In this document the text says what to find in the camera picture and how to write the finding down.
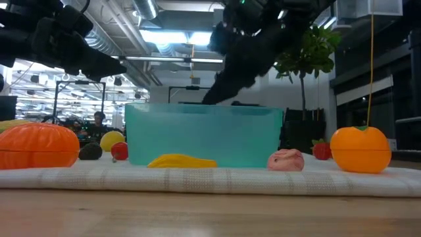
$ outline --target toy fruit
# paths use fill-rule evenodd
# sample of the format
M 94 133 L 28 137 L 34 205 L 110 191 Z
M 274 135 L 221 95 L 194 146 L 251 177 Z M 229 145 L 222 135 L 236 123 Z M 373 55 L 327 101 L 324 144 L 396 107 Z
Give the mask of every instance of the toy fruit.
M 273 153 L 268 160 L 270 171 L 302 171 L 303 154 L 297 149 L 281 149 Z
M 128 147 L 126 142 L 118 142 L 111 147 L 111 155 L 117 161 L 127 160 L 129 157 Z
M 0 134 L 8 128 L 12 128 L 14 126 L 18 126 L 18 125 L 21 125 L 21 124 L 27 124 L 27 123 L 30 123 L 30 121 L 27 121 L 27 120 L 2 121 L 2 122 L 0 122 Z
M 156 158 L 148 168 L 216 168 L 216 161 L 198 159 L 182 154 L 166 154 Z
M 118 143 L 118 142 L 124 142 L 124 136 L 120 132 L 117 131 L 111 131 L 107 132 L 102 138 L 101 143 L 99 144 L 101 148 L 106 151 L 110 152 L 112 145 Z
M 373 127 L 340 128 L 330 140 L 330 149 L 337 165 L 349 172 L 377 174 L 391 159 L 387 138 Z
M 62 126 L 34 122 L 0 134 L 0 169 L 71 167 L 78 154 L 78 138 Z
M 311 142 L 313 143 L 313 155 L 316 159 L 325 161 L 332 158 L 332 152 L 330 151 L 328 142 L 325 142 L 323 139 L 313 140 Z
M 85 145 L 79 151 L 79 159 L 84 161 L 94 161 L 101 158 L 103 155 L 103 150 L 97 142 L 91 142 L 90 144 Z

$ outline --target wooden table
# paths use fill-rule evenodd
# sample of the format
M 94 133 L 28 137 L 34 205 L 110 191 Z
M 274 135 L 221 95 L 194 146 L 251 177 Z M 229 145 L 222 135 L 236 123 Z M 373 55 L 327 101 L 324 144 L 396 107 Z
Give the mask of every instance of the wooden table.
M 0 236 L 421 236 L 421 199 L 0 190 Z

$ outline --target red tomato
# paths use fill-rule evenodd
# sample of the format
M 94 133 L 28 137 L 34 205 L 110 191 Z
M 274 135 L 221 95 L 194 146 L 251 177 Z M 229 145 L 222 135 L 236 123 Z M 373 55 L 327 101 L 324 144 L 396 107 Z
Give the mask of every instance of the red tomato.
M 128 147 L 126 142 L 118 142 L 111 147 L 111 155 L 118 161 L 127 160 L 129 157 Z
M 332 157 L 332 151 L 330 151 L 329 143 L 315 144 L 313 147 L 313 155 L 316 159 L 325 161 Z

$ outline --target orange pumpkin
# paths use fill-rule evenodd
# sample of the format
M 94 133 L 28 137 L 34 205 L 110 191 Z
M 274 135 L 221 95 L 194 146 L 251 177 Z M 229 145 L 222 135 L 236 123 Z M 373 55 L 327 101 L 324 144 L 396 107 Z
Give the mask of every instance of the orange pumpkin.
M 330 140 L 330 149 L 337 165 L 349 172 L 377 174 L 391 160 L 386 136 L 373 127 L 340 128 Z
M 0 169 L 71 167 L 78 154 L 77 136 L 62 126 L 30 123 L 0 134 Z

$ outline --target teal plastic bin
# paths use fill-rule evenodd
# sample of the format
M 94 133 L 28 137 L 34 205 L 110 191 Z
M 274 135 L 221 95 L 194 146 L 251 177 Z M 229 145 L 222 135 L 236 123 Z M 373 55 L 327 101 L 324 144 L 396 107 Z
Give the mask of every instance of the teal plastic bin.
M 125 117 L 133 165 L 179 153 L 218 167 L 265 168 L 282 126 L 282 110 L 268 107 L 128 103 Z

